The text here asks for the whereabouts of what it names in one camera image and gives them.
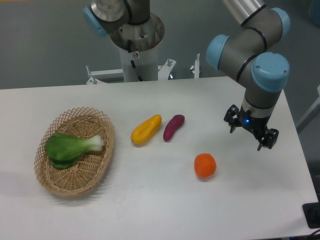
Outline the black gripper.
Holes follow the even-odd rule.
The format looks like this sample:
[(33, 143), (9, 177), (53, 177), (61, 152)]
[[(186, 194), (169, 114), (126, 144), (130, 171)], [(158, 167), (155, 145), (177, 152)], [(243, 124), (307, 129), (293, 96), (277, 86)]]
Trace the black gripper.
[(274, 128), (267, 128), (269, 119), (269, 116), (263, 118), (253, 117), (250, 110), (247, 113), (243, 108), (239, 112), (239, 108), (234, 104), (226, 111), (223, 118), (228, 123), (231, 134), (238, 127), (242, 127), (252, 133), (259, 142), (258, 151), (261, 148), (272, 149), (277, 142), (279, 131)]

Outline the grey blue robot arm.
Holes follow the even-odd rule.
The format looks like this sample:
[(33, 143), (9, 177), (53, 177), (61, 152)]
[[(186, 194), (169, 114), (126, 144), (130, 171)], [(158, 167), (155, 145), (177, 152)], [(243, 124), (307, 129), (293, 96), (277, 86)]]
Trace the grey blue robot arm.
[[(217, 35), (205, 58), (245, 88), (241, 106), (232, 105), (224, 121), (231, 130), (242, 127), (253, 134), (260, 148), (271, 149), (279, 132), (267, 124), (287, 84), (290, 65), (269, 48), (287, 34), (291, 21), (284, 10), (269, 8), (262, 0), (226, 0), (224, 4), (242, 31), (234, 38)], [(160, 79), (157, 47), (165, 27), (151, 13), (148, 0), (93, 0), (82, 13), (96, 35), (109, 36), (119, 49), (126, 82)]]

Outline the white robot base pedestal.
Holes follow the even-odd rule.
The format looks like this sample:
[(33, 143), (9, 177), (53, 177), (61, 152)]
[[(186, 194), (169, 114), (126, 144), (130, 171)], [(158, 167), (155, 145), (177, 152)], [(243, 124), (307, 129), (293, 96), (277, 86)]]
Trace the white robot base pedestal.
[(89, 66), (86, 65), (87, 85), (96, 85), (103, 82), (111, 83), (115, 78), (123, 78), (125, 83), (173, 79), (172, 71), (177, 61), (168, 58), (163, 65), (159, 65), (158, 46), (145, 51), (128, 51), (120, 47), (116, 49), (119, 53), (121, 69), (91, 71)]

